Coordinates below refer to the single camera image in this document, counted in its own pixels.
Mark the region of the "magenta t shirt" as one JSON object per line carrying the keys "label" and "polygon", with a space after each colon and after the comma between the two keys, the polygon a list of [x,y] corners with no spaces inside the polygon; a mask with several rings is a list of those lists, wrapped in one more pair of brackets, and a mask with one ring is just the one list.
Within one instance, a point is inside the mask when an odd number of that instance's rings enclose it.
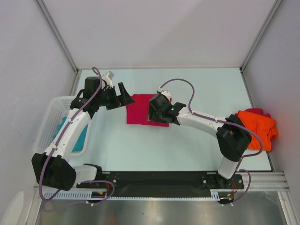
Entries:
{"label": "magenta t shirt", "polygon": [[168,123],[148,121],[149,100],[155,94],[134,94],[132,95],[134,104],[126,106],[127,111],[127,124],[156,126],[156,127],[169,127]]}

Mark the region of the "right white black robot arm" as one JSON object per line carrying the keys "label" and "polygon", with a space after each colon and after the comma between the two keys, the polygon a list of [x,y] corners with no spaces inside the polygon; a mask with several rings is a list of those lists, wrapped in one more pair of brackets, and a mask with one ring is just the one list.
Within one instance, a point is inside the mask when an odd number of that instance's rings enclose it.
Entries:
{"label": "right white black robot arm", "polygon": [[158,93],[149,101],[148,119],[192,127],[215,137],[223,156],[215,181],[221,188],[233,183],[236,167],[252,141],[250,133],[236,115],[227,118],[200,115],[191,112],[183,103],[172,104],[164,94]]}

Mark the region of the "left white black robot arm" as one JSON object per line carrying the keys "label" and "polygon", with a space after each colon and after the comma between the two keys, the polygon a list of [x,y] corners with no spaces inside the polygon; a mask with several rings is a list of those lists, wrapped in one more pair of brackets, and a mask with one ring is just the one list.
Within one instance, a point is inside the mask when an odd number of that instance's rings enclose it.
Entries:
{"label": "left white black robot arm", "polygon": [[46,186],[69,191],[75,184],[86,181],[95,188],[103,184],[104,178],[97,172],[97,166],[72,167],[69,161],[80,134],[100,107],[112,110],[135,102],[122,82],[118,83],[120,94],[116,93],[113,76],[108,72],[101,77],[87,77],[84,88],[71,102],[67,118],[54,140],[43,153],[33,155],[31,162],[40,188]]}

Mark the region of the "white plastic laundry basket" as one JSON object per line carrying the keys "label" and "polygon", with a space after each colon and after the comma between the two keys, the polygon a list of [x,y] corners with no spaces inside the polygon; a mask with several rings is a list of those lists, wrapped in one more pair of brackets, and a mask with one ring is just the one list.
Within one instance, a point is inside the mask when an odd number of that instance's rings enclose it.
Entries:
{"label": "white plastic laundry basket", "polygon": [[49,104],[38,133],[33,152],[42,153],[52,143],[56,136],[59,124],[67,117],[71,102],[75,96],[55,97]]}

